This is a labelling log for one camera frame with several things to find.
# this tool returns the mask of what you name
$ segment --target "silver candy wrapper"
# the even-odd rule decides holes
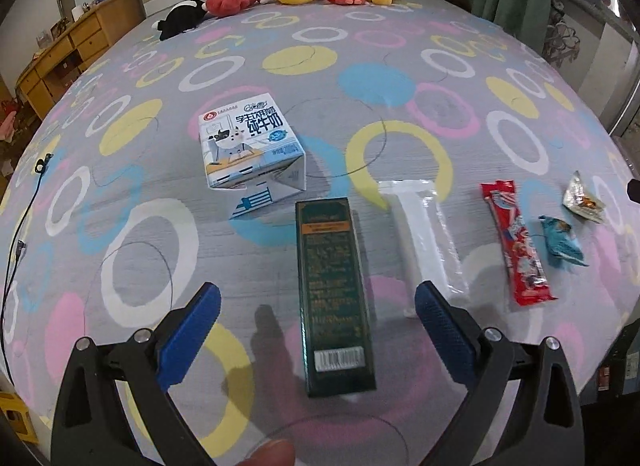
[[[569,186],[564,192],[564,199],[562,204],[569,209],[569,211],[580,215],[588,221],[593,221],[598,224],[604,223],[604,216],[602,212],[606,205],[590,193],[585,188],[580,172],[575,172],[574,176],[569,181]]]

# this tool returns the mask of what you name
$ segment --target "orange label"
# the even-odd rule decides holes
[[[350,229],[351,225],[349,221],[302,224],[303,235],[312,235],[315,233],[337,233],[338,231],[349,231]]]

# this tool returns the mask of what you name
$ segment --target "finger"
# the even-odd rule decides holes
[[[296,450],[287,440],[271,441],[260,446],[248,459],[238,466],[294,466]]]

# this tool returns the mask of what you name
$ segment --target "dark green box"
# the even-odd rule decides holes
[[[376,388],[360,259],[347,199],[296,203],[306,392]]]

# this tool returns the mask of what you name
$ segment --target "yellow crate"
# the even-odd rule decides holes
[[[29,416],[29,408],[18,395],[0,392],[0,410],[21,440],[38,444],[38,437]]]

